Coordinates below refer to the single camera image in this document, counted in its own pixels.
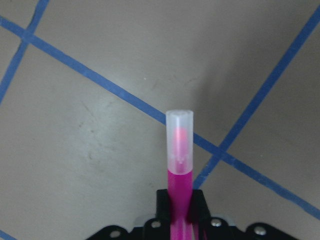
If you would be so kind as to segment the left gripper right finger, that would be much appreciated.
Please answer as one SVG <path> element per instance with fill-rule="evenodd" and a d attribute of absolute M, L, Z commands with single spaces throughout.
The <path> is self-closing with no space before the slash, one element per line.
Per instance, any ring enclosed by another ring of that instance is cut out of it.
<path fill-rule="evenodd" d="M 193 189 L 188 210 L 188 221 L 192 225 L 195 240 L 207 240 L 207 228 L 212 216 L 208 208 L 204 193 L 200 189 Z"/>

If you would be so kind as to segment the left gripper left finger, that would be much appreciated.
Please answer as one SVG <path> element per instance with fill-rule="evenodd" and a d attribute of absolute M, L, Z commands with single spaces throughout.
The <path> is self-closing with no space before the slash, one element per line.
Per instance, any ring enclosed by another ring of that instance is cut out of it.
<path fill-rule="evenodd" d="M 171 239 L 171 203 L 167 189 L 156 191 L 155 216 L 148 219 L 143 226 L 144 240 Z"/>

